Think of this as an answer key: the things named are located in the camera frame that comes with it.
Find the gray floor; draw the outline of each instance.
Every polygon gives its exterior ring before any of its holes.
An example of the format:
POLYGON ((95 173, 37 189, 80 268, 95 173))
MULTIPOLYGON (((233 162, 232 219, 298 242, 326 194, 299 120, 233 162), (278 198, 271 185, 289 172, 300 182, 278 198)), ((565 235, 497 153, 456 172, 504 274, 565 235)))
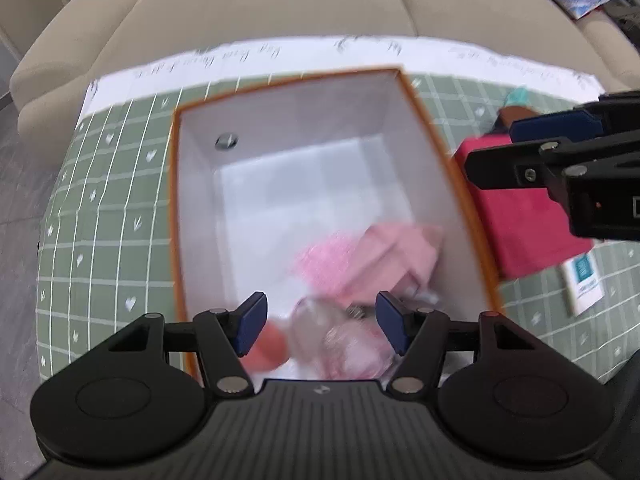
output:
POLYGON ((0 110, 0 479, 25 478, 42 461, 29 420, 39 384, 35 291, 39 222, 56 173, 30 155, 13 105, 0 110))

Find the brown object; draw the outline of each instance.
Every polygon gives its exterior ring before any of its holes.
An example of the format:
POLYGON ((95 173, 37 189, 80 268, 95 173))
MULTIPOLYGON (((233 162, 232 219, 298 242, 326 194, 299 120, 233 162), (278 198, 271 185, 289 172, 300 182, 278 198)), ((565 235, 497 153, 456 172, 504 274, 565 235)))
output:
POLYGON ((537 117, 538 112, 527 108, 526 106, 505 106, 498 110, 498 118, 495 120, 494 129, 506 129, 511 128, 513 121, 519 121, 520 119, 529 119, 530 117, 537 117))

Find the white paper sheet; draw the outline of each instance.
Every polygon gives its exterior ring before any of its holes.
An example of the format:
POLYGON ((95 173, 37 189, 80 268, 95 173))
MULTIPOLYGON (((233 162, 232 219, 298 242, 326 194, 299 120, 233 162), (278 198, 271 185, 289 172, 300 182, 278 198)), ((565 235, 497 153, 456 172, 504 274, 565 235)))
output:
POLYGON ((580 103, 597 100, 604 92, 593 75, 458 41, 391 36, 270 38, 185 52, 101 77, 89 86, 79 120, 130 99, 208 82, 373 66, 526 86, 580 103))

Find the green checkered tablecloth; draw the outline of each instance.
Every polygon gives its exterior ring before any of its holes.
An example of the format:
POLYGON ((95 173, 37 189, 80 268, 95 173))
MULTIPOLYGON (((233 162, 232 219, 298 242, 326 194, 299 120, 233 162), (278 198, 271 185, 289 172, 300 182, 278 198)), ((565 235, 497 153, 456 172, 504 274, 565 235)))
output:
MULTIPOLYGON (((487 132, 513 87, 449 76, 411 76, 453 152, 487 132)), ((88 115, 75 131, 40 239, 37 339, 50 377, 147 311, 175 319, 169 258, 167 146, 178 104, 256 83, 233 79, 140 98, 88 115)), ((541 112, 573 103, 537 92, 541 112)), ((606 380, 640 347, 640 247, 594 249, 606 296, 569 314, 559 269, 500 287, 507 316, 606 380)), ((180 357, 173 357, 180 365, 180 357)))

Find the open box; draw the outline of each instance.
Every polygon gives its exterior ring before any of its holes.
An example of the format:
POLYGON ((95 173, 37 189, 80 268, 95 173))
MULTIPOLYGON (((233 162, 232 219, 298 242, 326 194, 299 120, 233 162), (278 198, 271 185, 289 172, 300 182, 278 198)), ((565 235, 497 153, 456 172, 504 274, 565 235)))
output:
POLYGON ((178 108, 170 155, 178 320, 254 291, 287 317, 296 255, 383 221, 444 228, 430 286, 452 319, 497 310, 497 271, 459 169, 397 69, 309 75, 178 108))

